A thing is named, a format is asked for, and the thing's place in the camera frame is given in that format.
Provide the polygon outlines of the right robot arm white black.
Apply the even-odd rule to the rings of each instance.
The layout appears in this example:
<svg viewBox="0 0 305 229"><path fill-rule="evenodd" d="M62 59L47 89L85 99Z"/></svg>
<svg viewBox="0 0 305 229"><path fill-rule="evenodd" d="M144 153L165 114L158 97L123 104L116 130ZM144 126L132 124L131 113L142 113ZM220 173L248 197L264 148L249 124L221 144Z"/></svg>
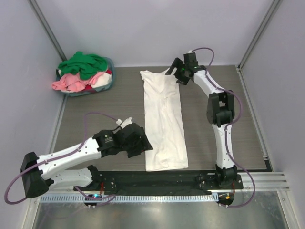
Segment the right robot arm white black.
<svg viewBox="0 0 305 229"><path fill-rule="evenodd" d="M208 97L206 116L214 131L217 150L215 183L222 189L232 188L237 179L237 166L229 154L232 150L230 123L235 117L234 96L210 76L205 66L199 65L194 52L184 54L183 58L175 58L165 74L173 74L181 85L193 81Z"/></svg>

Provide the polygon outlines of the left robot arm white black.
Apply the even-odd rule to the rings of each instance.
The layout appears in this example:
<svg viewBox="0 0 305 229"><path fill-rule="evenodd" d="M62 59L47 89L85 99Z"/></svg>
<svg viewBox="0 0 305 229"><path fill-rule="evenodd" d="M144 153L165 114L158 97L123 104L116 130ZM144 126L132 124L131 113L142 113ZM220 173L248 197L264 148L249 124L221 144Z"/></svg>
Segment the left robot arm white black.
<svg viewBox="0 0 305 229"><path fill-rule="evenodd" d="M144 128L128 122L114 130L101 130L84 143L55 153L41 156L34 152L27 153L20 168L25 197L35 198L60 187L97 190L102 177L95 166L79 170L72 167L123 151L127 152L128 157L133 157L152 149Z"/></svg>

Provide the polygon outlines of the teal laundry basket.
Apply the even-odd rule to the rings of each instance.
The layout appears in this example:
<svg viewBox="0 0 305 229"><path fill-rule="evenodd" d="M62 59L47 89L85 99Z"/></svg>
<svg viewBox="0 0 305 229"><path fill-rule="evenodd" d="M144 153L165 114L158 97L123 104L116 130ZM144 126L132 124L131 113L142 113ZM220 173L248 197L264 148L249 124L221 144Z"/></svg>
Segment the teal laundry basket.
<svg viewBox="0 0 305 229"><path fill-rule="evenodd" d="M87 85L86 88L80 92L59 92L69 97L77 97L109 90L114 85L114 82L116 80L116 69L114 67L113 61L110 58L104 57L104 59L107 62L108 69L98 79L98 82L95 85Z"/></svg>

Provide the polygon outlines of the white t-shirt robot print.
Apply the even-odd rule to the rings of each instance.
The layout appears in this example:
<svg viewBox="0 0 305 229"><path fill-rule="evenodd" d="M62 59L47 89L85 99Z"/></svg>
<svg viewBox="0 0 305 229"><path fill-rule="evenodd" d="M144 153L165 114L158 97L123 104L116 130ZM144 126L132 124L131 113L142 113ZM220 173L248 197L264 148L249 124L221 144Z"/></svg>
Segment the white t-shirt robot print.
<svg viewBox="0 0 305 229"><path fill-rule="evenodd" d="M189 166L179 85L174 75L141 71L145 133L153 149L145 153L148 172Z"/></svg>

